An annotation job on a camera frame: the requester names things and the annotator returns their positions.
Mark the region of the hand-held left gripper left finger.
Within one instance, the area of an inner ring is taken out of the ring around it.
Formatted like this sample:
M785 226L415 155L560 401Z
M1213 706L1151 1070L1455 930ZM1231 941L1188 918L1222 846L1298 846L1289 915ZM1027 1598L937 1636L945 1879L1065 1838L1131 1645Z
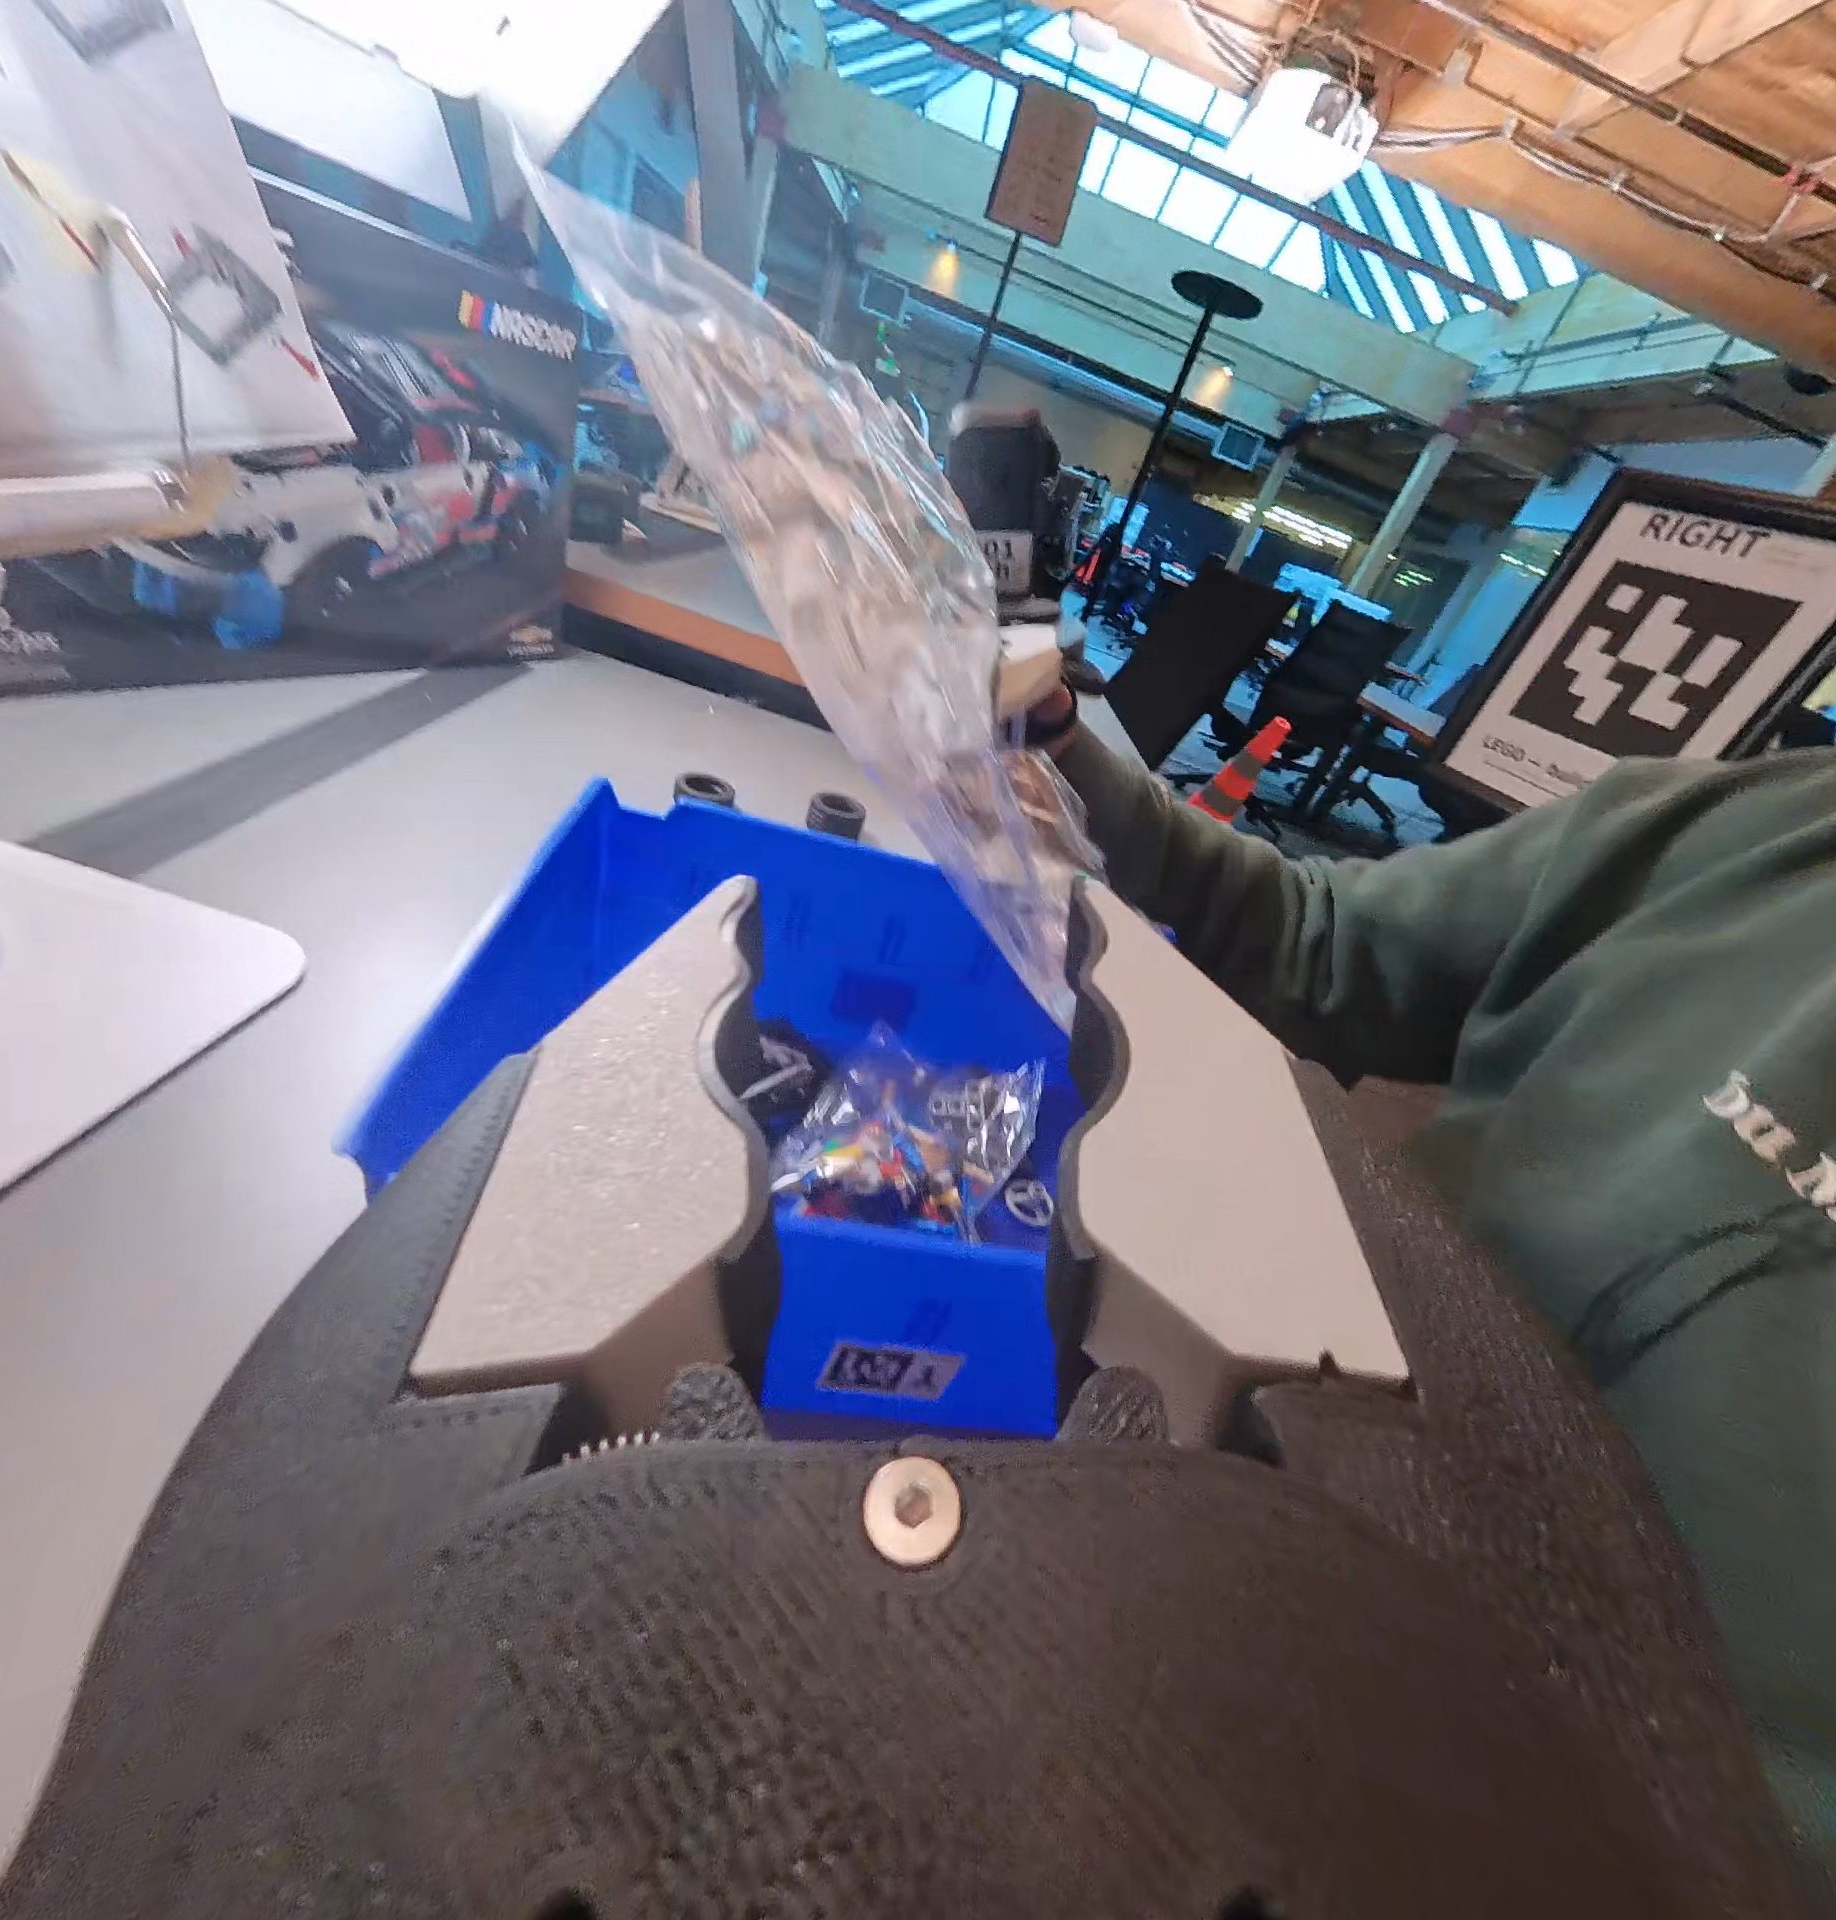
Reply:
M532 1049L408 1358L420 1397L577 1387L649 1432L671 1379L751 1400L781 1304L760 1076L754 877L696 902Z

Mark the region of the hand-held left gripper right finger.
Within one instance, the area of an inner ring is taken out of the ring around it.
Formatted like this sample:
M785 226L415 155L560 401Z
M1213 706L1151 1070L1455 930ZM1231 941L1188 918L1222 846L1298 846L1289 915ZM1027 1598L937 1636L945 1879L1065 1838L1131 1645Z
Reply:
M1071 888L1071 1081L1049 1330L1059 1404L1083 1367L1135 1373L1185 1450L1240 1404L1408 1363L1287 1055L1102 881Z

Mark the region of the small clear plastic bag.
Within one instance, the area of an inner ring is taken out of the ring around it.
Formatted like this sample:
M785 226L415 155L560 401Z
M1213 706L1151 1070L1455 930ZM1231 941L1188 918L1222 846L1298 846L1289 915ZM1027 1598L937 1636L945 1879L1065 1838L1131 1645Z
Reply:
M515 166L702 483L814 706L1071 1030L1071 888L1102 865L1049 767L1062 683L996 713L998 608L929 446L866 379L684 240ZM1059 627L1059 620L1024 627Z

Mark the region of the blue plastic bin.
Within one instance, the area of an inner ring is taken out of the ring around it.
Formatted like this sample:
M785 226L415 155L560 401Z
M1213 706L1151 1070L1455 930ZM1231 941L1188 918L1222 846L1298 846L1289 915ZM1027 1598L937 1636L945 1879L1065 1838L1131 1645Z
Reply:
M643 813L591 780L460 951L339 1152L375 1197L491 1070L540 1044L730 877L760 888L761 1028L795 1031L829 1066L877 1025L929 1070L1044 1065L1022 1210L995 1197L976 1242L777 1210L781 1308L765 1410L1050 1435L1060 1351L1046 1314L1049 1204L1083 1104L1065 1035L927 862L711 802Z

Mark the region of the lego instruction booklet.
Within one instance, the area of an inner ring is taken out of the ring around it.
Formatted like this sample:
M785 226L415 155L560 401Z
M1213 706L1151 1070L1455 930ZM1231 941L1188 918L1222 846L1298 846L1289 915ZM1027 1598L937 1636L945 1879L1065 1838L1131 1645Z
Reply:
M350 441L184 5L0 2L0 481Z

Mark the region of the person's right forearm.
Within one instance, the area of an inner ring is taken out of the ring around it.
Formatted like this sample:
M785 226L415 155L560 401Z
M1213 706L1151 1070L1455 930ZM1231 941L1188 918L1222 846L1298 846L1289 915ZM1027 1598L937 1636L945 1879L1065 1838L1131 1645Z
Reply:
M1483 1030L1624 909L1566 804L1384 860L1292 860L1113 755L1065 712L1050 745L1118 898L1175 936L1298 1058L1458 1086Z

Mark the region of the lego set box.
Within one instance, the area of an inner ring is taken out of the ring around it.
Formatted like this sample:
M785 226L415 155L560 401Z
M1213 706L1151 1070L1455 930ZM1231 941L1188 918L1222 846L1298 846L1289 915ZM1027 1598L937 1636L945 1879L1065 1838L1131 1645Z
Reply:
M206 533L10 564L0 702L560 651L585 321L518 227L237 137L352 441L241 454Z

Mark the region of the black floor lamp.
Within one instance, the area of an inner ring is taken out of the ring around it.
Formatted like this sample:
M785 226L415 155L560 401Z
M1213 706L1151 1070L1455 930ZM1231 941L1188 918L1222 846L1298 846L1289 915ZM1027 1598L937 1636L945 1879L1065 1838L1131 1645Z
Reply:
M1172 379L1172 388L1168 396L1164 397L1159 419L1154 422L1154 430L1144 441L1144 454L1138 476L1131 481L1131 488L1127 493L1125 513L1120 520L1120 540L1118 540L1120 559L1130 550L1130 520L1139 513L1144 503L1146 483L1154 476L1154 467L1164 450L1164 439L1168 435L1172 419L1182 404L1185 390L1192 381L1197 358L1209 339L1210 325L1219 321L1247 323L1261 313L1261 298L1255 293L1245 292L1236 281L1219 274L1182 270L1172 277L1172 292L1186 306L1197 308L1197 323L1182 353L1177 375Z

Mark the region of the black office chair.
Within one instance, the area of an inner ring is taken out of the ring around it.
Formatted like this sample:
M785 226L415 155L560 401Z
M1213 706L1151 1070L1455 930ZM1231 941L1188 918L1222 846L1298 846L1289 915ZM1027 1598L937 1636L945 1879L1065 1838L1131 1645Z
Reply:
M1267 720L1284 719L1289 733L1280 755L1292 764L1312 757L1287 814L1304 819L1361 719L1361 689L1384 673L1389 656L1400 651L1408 638L1408 627L1333 602L1289 656L1266 673L1244 724L1224 706L1209 715L1210 739L1234 755Z

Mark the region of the brown sign board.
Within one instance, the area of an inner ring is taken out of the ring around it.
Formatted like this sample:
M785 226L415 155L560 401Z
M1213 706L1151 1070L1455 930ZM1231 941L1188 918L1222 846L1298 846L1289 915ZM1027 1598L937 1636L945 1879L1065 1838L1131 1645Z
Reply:
M1018 101L1008 119L981 216L986 226L1008 233L1008 245L972 356L964 401L976 396L1024 245L1033 242L1056 249L1065 240L1080 171L1096 131L1097 108L1092 101L1030 76L1018 79Z

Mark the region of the clear bag of colourful pieces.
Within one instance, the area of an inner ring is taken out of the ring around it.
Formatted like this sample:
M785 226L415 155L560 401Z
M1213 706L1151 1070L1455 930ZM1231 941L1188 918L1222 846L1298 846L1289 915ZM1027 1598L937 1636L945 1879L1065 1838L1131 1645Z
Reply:
M769 1195L795 1218L981 1245L1024 1171L1046 1062L934 1065L875 1021L769 1150Z

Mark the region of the grey wood-edged table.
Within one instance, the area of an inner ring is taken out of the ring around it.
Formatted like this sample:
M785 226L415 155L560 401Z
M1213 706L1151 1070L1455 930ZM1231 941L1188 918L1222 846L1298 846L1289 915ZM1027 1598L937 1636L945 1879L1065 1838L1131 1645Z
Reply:
M791 692L806 689L737 559L719 540L687 550L569 540L564 561L563 599L569 611L674 645L696 659Z

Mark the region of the person's green sweatshirt torso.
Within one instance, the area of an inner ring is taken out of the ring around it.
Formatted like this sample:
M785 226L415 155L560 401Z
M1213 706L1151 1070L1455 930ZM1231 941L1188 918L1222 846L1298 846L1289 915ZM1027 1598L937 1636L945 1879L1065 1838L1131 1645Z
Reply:
M1437 1165L1634 1436L1836 1893L1836 752L1391 862Z

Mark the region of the white lit panel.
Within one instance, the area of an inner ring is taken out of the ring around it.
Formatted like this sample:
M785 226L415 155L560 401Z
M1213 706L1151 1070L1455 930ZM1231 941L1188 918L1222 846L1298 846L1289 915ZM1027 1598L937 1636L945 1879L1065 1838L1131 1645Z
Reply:
M210 2L188 7L227 106L321 153L442 131L487 101L532 155L611 85L666 5Z

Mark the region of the black white marker sign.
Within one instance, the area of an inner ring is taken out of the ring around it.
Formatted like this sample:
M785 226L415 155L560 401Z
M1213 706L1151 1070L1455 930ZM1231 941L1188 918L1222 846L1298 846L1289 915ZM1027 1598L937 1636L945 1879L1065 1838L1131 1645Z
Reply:
M1755 755L1836 667L1836 502L1620 467L1433 739L1503 813Z

